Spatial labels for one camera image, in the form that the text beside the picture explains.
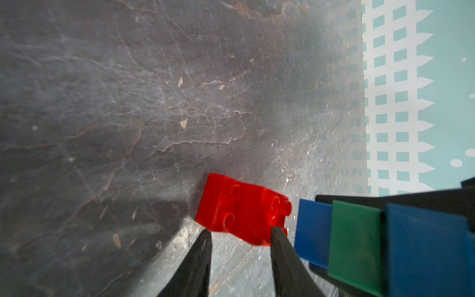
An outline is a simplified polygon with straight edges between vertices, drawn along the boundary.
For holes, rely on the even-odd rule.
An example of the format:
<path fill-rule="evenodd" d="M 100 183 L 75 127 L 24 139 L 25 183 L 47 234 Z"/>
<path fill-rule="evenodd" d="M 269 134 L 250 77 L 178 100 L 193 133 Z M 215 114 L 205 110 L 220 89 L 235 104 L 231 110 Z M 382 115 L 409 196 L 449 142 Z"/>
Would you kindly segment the blue lego brick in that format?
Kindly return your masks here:
<path fill-rule="evenodd" d="M 323 269 L 329 268 L 332 212 L 330 204 L 299 201 L 294 248 L 300 258 Z"/>
<path fill-rule="evenodd" d="M 474 296 L 475 236 L 466 217 L 388 204 L 384 218 L 387 296 Z"/>

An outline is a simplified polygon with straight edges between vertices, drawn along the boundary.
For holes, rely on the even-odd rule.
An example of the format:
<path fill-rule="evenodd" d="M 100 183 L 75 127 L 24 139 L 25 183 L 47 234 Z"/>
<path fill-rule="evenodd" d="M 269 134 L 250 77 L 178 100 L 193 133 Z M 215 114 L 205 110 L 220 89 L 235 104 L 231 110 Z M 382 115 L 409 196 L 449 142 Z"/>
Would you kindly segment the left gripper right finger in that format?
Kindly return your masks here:
<path fill-rule="evenodd" d="M 280 227 L 271 229 L 270 257 L 276 297 L 324 297 Z"/>

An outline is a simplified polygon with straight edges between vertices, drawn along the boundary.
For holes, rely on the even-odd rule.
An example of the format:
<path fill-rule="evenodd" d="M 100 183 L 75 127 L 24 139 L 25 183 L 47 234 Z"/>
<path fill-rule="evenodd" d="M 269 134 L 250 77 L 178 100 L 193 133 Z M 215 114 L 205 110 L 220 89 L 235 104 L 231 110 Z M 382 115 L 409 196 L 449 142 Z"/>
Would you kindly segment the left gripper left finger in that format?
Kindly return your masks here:
<path fill-rule="evenodd" d="M 212 233 L 205 229 L 158 297 L 207 297 L 211 261 Z"/>

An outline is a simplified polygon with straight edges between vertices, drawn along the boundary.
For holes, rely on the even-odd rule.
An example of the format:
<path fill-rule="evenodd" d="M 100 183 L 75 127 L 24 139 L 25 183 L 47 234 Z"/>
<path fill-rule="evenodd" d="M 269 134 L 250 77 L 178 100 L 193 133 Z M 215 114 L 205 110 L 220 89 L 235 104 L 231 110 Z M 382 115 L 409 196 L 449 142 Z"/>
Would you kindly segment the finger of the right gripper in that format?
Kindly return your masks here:
<path fill-rule="evenodd" d="M 346 284 L 342 281 L 330 277 L 328 271 L 322 267 L 310 263 L 309 269 L 320 278 L 336 286 L 336 288 L 338 288 L 338 291 L 342 293 L 344 297 L 373 297 L 373 295 L 370 293 L 367 293 L 352 285 Z"/>
<path fill-rule="evenodd" d="M 475 230 L 475 189 L 460 188 L 425 193 L 400 194 L 386 197 L 357 197 L 317 195 L 315 201 L 332 204 L 338 200 L 377 209 L 384 209 L 387 204 L 433 210 L 466 217 L 470 231 Z"/>

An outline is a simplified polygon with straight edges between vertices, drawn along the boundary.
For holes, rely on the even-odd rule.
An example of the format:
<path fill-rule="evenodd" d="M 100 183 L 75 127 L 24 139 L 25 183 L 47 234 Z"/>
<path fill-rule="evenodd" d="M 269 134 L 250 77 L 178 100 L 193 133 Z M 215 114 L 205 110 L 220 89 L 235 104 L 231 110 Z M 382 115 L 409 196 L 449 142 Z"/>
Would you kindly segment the red lego brick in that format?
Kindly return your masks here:
<path fill-rule="evenodd" d="M 287 235 L 285 220 L 292 211 L 292 203 L 283 194 L 262 186 L 246 189 L 243 238 L 256 246 L 268 246 L 273 227 L 279 227 Z"/>
<path fill-rule="evenodd" d="M 270 232 L 263 220 L 264 187 L 210 173 L 195 221 L 210 231 L 231 233 L 252 245 L 266 245 Z"/>

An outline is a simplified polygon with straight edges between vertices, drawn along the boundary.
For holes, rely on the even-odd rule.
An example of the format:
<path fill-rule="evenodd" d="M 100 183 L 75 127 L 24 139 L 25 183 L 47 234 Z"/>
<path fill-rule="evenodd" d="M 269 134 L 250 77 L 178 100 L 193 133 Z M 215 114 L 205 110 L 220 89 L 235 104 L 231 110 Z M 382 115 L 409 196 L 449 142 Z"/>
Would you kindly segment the green long lego brick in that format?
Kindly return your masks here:
<path fill-rule="evenodd" d="M 332 207 L 329 276 L 381 297 L 381 211 L 338 200 Z"/>

